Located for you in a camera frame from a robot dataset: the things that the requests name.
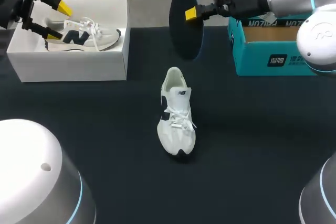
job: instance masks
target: shoe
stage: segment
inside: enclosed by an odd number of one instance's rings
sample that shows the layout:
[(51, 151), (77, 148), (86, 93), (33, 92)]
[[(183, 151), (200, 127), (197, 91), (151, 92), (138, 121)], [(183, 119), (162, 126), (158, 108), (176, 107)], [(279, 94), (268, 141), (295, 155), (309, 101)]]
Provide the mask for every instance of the shoe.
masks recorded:
[(78, 22), (68, 19), (52, 21), (47, 18), (45, 23), (63, 34), (61, 40), (46, 39), (48, 51), (103, 51), (113, 46), (121, 35), (118, 29), (102, 28), (92, 19), (85, 17)]
[(173, 156), (189, 155), (195, 146), (190, 95), (191, 88), (187, 87), (180, 69), (169, 69), (161, 89), (162, 116), (157, 134), (164, 149)]

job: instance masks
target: n logo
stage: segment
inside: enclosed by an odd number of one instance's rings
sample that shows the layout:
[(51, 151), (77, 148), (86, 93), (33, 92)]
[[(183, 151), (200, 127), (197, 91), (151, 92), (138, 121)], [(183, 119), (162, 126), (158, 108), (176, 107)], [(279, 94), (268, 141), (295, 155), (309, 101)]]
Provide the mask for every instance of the n logo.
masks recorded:
[(73, 43), (78, 44), (78, 45), (84, 45), (85, 41), (88, 40), (90, 35), (85, 31), (81, 37), (79, 37), (79, 31), (69, 31), (68, 34), (65, 36), (63, 39), (64, 43), (70, 43), (73, 41)]
[(164, 97), (163, 95), (161, 96), (161, 107), (162, 107), (161, 119), (163, 121), (168, 121), (170, 117), (170, 113), (164, 112), (167, 109), (168, 105), (167, 105), (167, 98)]

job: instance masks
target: box label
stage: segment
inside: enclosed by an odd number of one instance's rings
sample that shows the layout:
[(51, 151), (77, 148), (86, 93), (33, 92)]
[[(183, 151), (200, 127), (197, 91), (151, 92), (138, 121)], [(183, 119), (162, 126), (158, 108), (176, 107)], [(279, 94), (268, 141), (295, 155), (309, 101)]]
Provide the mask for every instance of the box label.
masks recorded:
[(268, 67), (283, 67), (286, 63), (287, 55), (271, 55), (268, 60)]
[(288, 65), (302, 66), (302, 65), (306, 64), (306, 62), (304, 60), (305, 59), (302, 56), (291, 56)]
[(243, 19), (242, 26), (251, 27), (281, 27), (281, 26), (301, 26), (305, 22), (304, 19), (278, 19), (273, 24), (262, 19)]

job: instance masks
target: shoe tongue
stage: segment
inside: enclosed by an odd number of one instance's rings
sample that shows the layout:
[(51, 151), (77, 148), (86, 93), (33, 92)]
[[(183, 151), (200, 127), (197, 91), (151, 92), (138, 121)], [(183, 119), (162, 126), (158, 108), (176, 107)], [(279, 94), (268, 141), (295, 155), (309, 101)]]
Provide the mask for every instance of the shoe tongue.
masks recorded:
[(173, 87), (169, 91), (170, 106), (177, 111), (189, 110), (189, 99), (191, 95), (191, 88)]

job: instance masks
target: black sole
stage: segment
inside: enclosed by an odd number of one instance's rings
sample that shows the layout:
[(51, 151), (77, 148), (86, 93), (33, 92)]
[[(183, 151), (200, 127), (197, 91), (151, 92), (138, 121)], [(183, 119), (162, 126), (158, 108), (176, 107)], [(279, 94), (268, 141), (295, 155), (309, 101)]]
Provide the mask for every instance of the black sole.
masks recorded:
[(203, 20), (186, 21), (185, 11), (197, 5), (197, 0), (172, 0), (169, 30), (178, 55), (186, 60), (195, 59), (203, 43)]

